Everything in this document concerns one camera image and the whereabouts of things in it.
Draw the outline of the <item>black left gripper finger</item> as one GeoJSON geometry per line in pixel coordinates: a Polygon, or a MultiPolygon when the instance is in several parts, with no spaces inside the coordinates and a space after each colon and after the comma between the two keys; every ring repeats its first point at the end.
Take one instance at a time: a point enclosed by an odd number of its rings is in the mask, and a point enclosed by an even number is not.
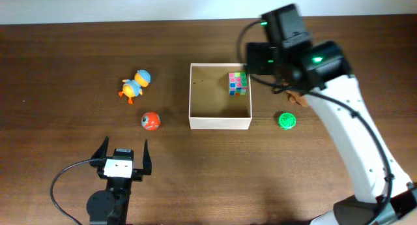
{"type": "Polygon", "coordinates": [[[149,153],[148,141],[145,140],[144,150],[143,150],[143,175],[152,175],[152,160],[149,153]]]}
{"type": "Polygon", "coordinates": [[[106,136],[100,147],[91,156],[91,159],[104,159],[107,156],[109,137],[106,136]]]}

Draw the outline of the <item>pastel puzzle cube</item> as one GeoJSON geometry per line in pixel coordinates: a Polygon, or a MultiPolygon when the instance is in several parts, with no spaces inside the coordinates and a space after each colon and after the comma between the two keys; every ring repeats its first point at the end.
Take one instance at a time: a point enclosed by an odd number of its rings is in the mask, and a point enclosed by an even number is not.
{"type": "Polygon", "coordinates": [[[245,72],[230,72],[229,94],[231,96],[242,96],[248,92],[248,77],[245,72]]]}

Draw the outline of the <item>brown plush toy with orange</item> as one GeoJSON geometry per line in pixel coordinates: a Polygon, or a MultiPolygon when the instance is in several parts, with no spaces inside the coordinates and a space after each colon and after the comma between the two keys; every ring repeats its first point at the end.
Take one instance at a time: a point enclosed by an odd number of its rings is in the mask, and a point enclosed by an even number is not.
{"type": "Polygon", "coordinates": [[[309,106],[307,100],[299,92],[292,90],[285,90],[285,92],[287,93],[287,99],[289,102],[300,105],[302,107],[309,106]]]}

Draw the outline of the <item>green lattice ball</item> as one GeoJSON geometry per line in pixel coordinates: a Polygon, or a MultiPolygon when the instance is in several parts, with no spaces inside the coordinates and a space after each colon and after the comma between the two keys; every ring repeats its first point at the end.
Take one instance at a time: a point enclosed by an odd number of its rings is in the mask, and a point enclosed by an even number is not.
{"type": "Polygon", "coordinates": [[[296,117],[290,112],[283,112],[278,117],[278,125],[284,130],[292,129],[296,125],[296,117]]]}

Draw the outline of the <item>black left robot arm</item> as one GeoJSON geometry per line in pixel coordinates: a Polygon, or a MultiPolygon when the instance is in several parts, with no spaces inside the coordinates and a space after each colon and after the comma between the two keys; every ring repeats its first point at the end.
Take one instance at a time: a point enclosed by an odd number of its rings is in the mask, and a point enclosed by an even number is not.
{"type": "Polygon", "coordinates": [[[92,155],[90,166],[97,169],[97,175],[107,181],[106,188],[92,194],[86,210],[90,225],[125,225],[130,201],[132,183],[141,182],[145,175],[152,174],[152,161],[148,143],[143,150],[142,168],[134,168],[134,151],[117,148],[107,156],[109,138],[92,155]]]}

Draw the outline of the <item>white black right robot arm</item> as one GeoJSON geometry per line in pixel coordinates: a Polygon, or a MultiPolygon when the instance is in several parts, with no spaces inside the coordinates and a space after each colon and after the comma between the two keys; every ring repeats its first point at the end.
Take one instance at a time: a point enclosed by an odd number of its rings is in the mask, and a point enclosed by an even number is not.
{"type": "Polygon", "coordinates": [[[273,91],[304,95],[332,137],[354,194],[310,224],[393,224],[416,210],[416,186],[386,146],[374,124],[356,76],[332,41],[250,42],[247,71],[277,75],[273,91]]]}

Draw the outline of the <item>red grey toy ball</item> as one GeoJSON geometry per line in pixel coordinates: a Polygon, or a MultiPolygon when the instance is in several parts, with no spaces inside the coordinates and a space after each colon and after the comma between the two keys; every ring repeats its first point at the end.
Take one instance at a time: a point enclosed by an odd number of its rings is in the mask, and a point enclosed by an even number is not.
{"type": "Polygon", "coordinates": [[[156,112],[144,113],[141,117],[141,126],[145,130],[157,130],[160,126],[160,116],[156,112]]]}

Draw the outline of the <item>yellow blue toy duck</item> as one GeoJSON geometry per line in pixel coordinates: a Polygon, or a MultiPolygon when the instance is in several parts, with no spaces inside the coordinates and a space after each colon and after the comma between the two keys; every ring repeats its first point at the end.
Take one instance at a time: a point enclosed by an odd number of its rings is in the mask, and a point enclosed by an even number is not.
{"type": "Polygon", "coordinates": [[[133,105],[134,99],[143,94],[143,88],[151,83],[151,74],[147,70],[137,70],[132,79],[122,80],[122,89],[118,92],[119,97],[126,96],[128,103],[133,105]]]}

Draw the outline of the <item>beige open cardboard box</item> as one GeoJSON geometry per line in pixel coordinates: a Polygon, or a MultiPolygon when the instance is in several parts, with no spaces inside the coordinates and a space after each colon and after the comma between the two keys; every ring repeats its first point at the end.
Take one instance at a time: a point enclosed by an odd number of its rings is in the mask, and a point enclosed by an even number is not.
{"type": "Polygon", "coordinates": [[[242,96],[229,94],[230,72],[240,63],[192,63],[188,119],[191,129],[247,130],[252,121],[251,89],[242,96]]]}

